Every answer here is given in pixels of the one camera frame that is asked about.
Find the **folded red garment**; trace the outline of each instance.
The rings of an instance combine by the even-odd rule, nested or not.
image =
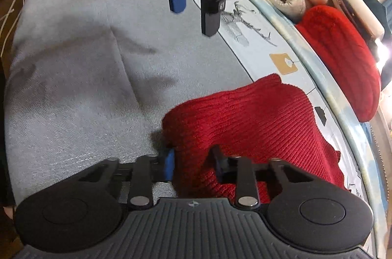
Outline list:
[[[174,184],[180,196],[234,199],[235,186],[218,184],[207,158],[215,144],[254,163],[286,160],[343,187],[340,152],[321,135],[306,94],[283,84],[279,75],[185,102],[166,114],[162,126],[176,151]],[[265,183],[258,186],[261,201],[269,202]]]
[[[380,74],[354,25],[339,10],[319,5],[296,28],[331,72],[358,120],[371,120],[380,100]]]

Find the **black line drawing print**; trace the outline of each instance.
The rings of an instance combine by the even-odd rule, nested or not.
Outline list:
[[[247,47],[249,46],[249,41],[248,39],[244,36],[242,33],[241,29],[238,27],[237,23],[242,23],[249,29],[254,30],[258,35],[260,35],[265,41],[267,41],[269,44],[273,46],[277,46],[271,42],[271,32],[269,32],[268,36],[265,36],[264,34],[260,33],[261,29],[258,29],[251,25],[249,22],[246,22],[242,18],[242,14],[246,13],[246,11],[249,11],[253,14],[256,14],[255,10],[250,10],[244,7],[243,5],[240,4],[239,1],[234,2],[234,7],[235,9],[233,12],[227,12],[223,11],[221,14],[221,24],[222,27],[231,35],[233,40],[238,42],[239,44]]]

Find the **gray cloth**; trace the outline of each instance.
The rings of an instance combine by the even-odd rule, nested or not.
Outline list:
[[[27,0],[5,94],[15,200],[109,156],[163,149],[161,120],[192,98],[251,82],[187,0]],[[170,184],[155,195],[174,196]]]

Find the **wooden floor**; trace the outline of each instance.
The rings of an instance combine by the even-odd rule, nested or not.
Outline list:
[[[0,0],[0,17],[2,17],[7,13],[12,1],[13,0]],[[4,30],[1,34],[0,50],[3,47],[4,38],[9,32],[21,8],[22,8],[22,0],[17,0],[14,6],[15,11],[9,15]],[[9,66],[10,66],[11,45],[14,36],[14,30],[8,37],[4,49],[4,54],[3,57],[1,58],[1,62],[3,64],[3,68],[6,76],[8,75]],[[0,207],[0,259],[9,259],[13,257],[13,255],[15,255],[21,248],[22,248],[22,243],[20,242],[14,230],[12,220],[6,216],[6,214],[3,212],[3,208]]]

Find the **red knit hat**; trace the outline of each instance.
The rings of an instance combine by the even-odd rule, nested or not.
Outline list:
[[[185,102],[162,121],[163,134],[176,151],[174,184],[180,196],[234,198],[235,186],[216,181],[208,150],[265,163],[276,157],[343,187],[340,152],[321,135],[312,104],[296,86],[273,74],[233,90]],[[259,183],[262,202],[269,202]]]
[[[380,74],[354,25],[339,10],[319,5],[296,28],[331,72],[358,120],[371,120],[380,99]]]

